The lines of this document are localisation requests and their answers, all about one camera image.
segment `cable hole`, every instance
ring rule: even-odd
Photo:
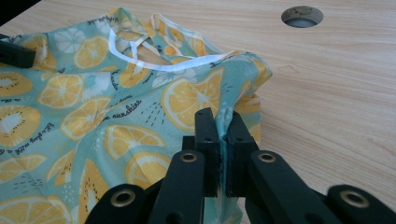
[[[288,26],[308,28],[323,21],[323,13],[314,7],[291,7],[282,13],[281,20]]]

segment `screw hole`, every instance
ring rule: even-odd
[[[135,194],[131,189],[121,189],[111,197],[111,204],[115,207],[124,207],[134,201]]]
[[[197,160],[197,156],[192,153],[184,153],[180,156],[180,158],[184,162],[192,162]]]
[[[323,21],[323,13],[314,7],[291,7],[282,13],[281,19],[288,26],[308,28],[321,23]]]
[[[366,208],[370,205],[369,201],[365,197],[352,190],[341,191],[340,196],[344,202],[358,208]]]
[[[305,220],[310,223],[310,224],[323,224],[324,220],[320,216],[313,214],[313,213],[308,213],[305,215]]]
[[[276,161],[276,157],[269,153],[262,153],[259,155],[259,159],[264,162],[274,162]]]

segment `teal fabric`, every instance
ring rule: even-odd
[[[212,108],[219,136],[236,110],[260,141],[255,91],[272,75],[266,62],[223,52],[162,15],[144,22],[115,8],[3,41],[36,56],[30,69],[0,64],[0,222],[83,223],[110,188],[147,188],[202,108]],[[143,50],[167,64],[141,59]],[[240,222],[237,199],[222,192],[205,199],[205,223]]]

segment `wooden table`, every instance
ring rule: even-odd
[[[396,210],[396,3],[312,1],[322,23],[298,29],[281,14],[296,1],[43,0],[0,34],[47,32],[125,7],[199,31],[225,50],[262,56],[274,76],[262,97],[261,149],[285,158],[311,187],[365,189]]]

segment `lemon print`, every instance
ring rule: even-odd
[[[157,27],[157,32],[158,32],[159,35],[165,35],[165,33],[166,33],[165,22],[159,21],[159,25]]]
[[[117,32],[117,36],[124,40],[134,41],[140,38],[142,35],[132,31],[119,31]]]
[[[64,203],[57,197],[28,196],[0,203],[0,223],[72,223]]]
[[[242,96],[241,99],[236,102],[234,110],[239,114],[259,112],[260,104],[261,98],[256,94],[253,94],[252,97]]]
[[[23,46],[35,51],[35,62],[33,68],[38,70],[56,69],[56,59],[48,48],[48,39],[43,34],[31,35]]]
[[[257,59],[253,59],[254,65],[256,65],[257,71],[259,73],[256,81],[253,83],[253,87],[258,89],[265,81],[267,81],[272,73],[271,71],[267,68],[267,65]]]
[[[63,155],[59,160],[52,164],[52,166],[47,171],[46,179],[49,181],[53,176],[56,176],[55,186],[59,186],[70,182],[72,163],[76,150],[73,149]]]
[[[55,77],[55,76],[58,76],[58,75],[60,75],[60,73],[57,73],[57,72],[46,72],[46,73],[43,73],[41,75],[41,81],[44,81],[44,80],[46,80],[49,77]]]
[[[148,73],[147,68],[128,63],[126,69],[120,73],[120,85],[124,88],[130,88],[141,82]]]
[[[116,65],[110,65],[108,67],[104,67],[101,70],[99,70],[99,72],[114,72],[117,69],[119,69]]]
[[[262,140],[262,130],[261,130],[260,123],[251,126],[248,129],[248,132],[250,133],[250,135],[254,138],[254,140],[256,142],[260,143],[260,141]]]
[[[176,40],[182,41],[184,39],[183,34],[179,30],[172,27],[169,27],[169,30]]]
[[[96,36],[85,40],[74,56],[77,68],[90,68],[101,63],[107,56],[107,40]]]
[[[71,140],[78,141],[105,117],[111,98],[95,97],[80,105],[62,119],[61,130]]]
[[[191,41],[191,46],[194,49],[197,56],[205,56],[206,55],[204,40],[198,39],[198,38],[193,38]]]
[[[78,220],[85,223],[88,214],[108,191],[106,181],[102,178],[96,165],[91,160],[86,160],[84,175],[80,183]]]
[[[175,48],[171,47],[171,46],[166,46],[163,49],[163,52],[167,55],[177,55],[177,51],[175,50]]]
[[[0,96],[14,96],[32,89],[32,82],[15,72],[0,73]]]
[[[125,175],[127,183],[146,189],[164,178],[170,159],[159,153],[140,152],[129,160]]]
[[[52,77],[44,90],[38,95],[41,105],[61,109],[73,106],[79,101],[84,82],[78,75],[59,75]]]
[[[40,112],[31,106],[0,106],[0,145],[15,147],[29,138],[40,123]]]
[[[189,58],[184,58],[184,57],[179,57],[179,58],[175,58],[171,60],[171,63],[175,64],[175,63],[183,63],[188,61]]]
[[[224,68],[210,72],[203,81],[192,84],[184,78],[177,79],[163,91],[162,105],[168,117],[179,129],[194,132],[195,112],[211,107],[216,116],[219,109],[220,82]]]
[[[149,37],[154,37],[156,34],[154,32],[154,29],[152,29],[151,26],[149,26],[147,23],[145,23],[144,21],[139,21],[140,24],[142,24],[142,26],[145,28],[146,32],[148,33]]]
[[[154,131],[136,125],[114,124],[106,128],[105,149],[116,160],[135,146],[160,146],[166,144]]]
[[[27,171],[33,171],[45,159],[46,157],[41,154],[30,154],[2,161],[0,163],[0,184]]]

